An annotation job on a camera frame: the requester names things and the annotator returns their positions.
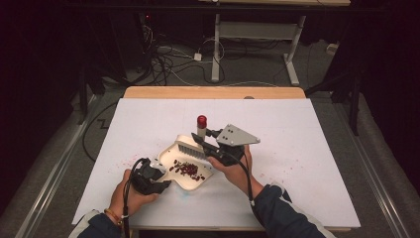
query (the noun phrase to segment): bristle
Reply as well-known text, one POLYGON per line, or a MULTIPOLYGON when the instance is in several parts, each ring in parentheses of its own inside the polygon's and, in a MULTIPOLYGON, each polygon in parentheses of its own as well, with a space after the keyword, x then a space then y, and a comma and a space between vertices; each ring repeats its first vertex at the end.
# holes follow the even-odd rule
POLYGON ((197 158, 199 160, 206 160, 206 156, 204 155, 204 153, 197 151, 197 150, 193 150, 189 147, 186 146, 182 146, 180 144, 178 144, 178 150, 188 156, 197 158))

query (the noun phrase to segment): hand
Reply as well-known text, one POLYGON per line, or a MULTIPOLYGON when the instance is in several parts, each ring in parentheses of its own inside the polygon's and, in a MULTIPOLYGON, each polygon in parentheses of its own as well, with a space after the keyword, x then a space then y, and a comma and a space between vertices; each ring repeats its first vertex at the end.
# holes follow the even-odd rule
MULTIPOLYGON (((109 209, 111 209, 118 217, 121 217, 123 214, 123 206, 124 206, 124 185, 126 184, 127 180, 130 177, 131 170, 125 170, 123 180, 118 183, 117 187, 112 193, 111 204, 109 205, 109 209)), ((153 193, 150 195, 142 195, 135 191, 132 186, 130 186, 129 197, 127 199, 128 207, 129 207, 129 216, 135 214, 144 204, 150 203, 155 201, 158 198, 157 193, 153 193)), ((108 217, 117 224, 118 221, 115 220, 114 217, 106 213, 108 217)))
MULTIPOLYGON (((208 161, 218 171, 225 174, 226 179, 233 185, 237 186, 242 192, 248 195, 248 178, 244 169, 240 165, 225 167, 216 158, 209 157, 208 161)), ((253 156, 250 152, 250 146, 245 146, 245 154, 241 157, 241 163, 248 169, 251 179, 251 187, 253 190, 253 198, 255 198, 263 189, 263 186, 253 177, 253 156)))

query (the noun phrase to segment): table leg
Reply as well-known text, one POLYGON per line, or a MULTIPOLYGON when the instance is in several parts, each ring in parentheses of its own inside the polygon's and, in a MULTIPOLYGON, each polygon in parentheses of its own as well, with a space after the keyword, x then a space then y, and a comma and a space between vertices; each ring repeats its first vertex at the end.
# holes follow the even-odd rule
POLYGON ((296 26, 296 30, 294 32, 293 40, 291 42, 291 49, 289 54, 284 54, 284 63, 286 65, 287 72, 289 74, 290 82, 293 86, 299 85, 299 80, 296 75, 296 70, 293 66, 293 56, 297 48, 297 44, 299 43, 300 34, 303 30, 303 24, 305 23, 306 16, 301 16, 299 18, 299 23, 296 26))
POLYGON ((215 25, 214 25, 213 65, 212 65, 212 70, 211 70, 211 80, 213 82, 219 81, 219 63, 220 63, 219 40, 220 40, 220 14, 216 14, 216 20, 215 20, 215 25))

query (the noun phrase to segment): wrist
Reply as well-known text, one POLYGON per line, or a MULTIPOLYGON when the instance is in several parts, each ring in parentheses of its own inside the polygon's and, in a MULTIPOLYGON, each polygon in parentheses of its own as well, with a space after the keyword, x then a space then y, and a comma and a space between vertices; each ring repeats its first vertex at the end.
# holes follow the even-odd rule
MULTIPOLYGON (((251 180, 251 189, 252 189, 252 192, 253 192, 253 199, 254 199, 263 190, 263 185, 259 181, 257 181, 253 176, 250 176, 250 180, 251 180)), ((248 190, 248 181, 247 180, 245 182, 242 182, 241 184, 239 184, 238 188, 244 194, 246 194, 248 196, 249 190, 248 190)))
POLYGON ((108 218, 112 221, 112 223, 114 223, 116 226, 120 226, 121 225, 121 215, 118 216, 116 213, 114 213, 113 210, 107 208, 104 210, 104 214, 106 216, 108 216, 108 218))

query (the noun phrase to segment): white tabletop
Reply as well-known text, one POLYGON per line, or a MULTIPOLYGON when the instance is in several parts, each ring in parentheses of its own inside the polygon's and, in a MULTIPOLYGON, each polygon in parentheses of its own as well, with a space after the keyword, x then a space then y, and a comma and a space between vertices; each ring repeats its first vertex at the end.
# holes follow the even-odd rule
MULTIPOLYGON (((360 227, 356 212, 309 99, 121 99, 73 223, 108 207, 123 171, 156 158, 176 136, 228 123, 261 138, 251 145, 253 174, 285 186, 293 203, 327 228, 360 227)), ((133 228, 261 229, 247 197, 216 173, 193 191, 176 182, 130 218, 133 228)))

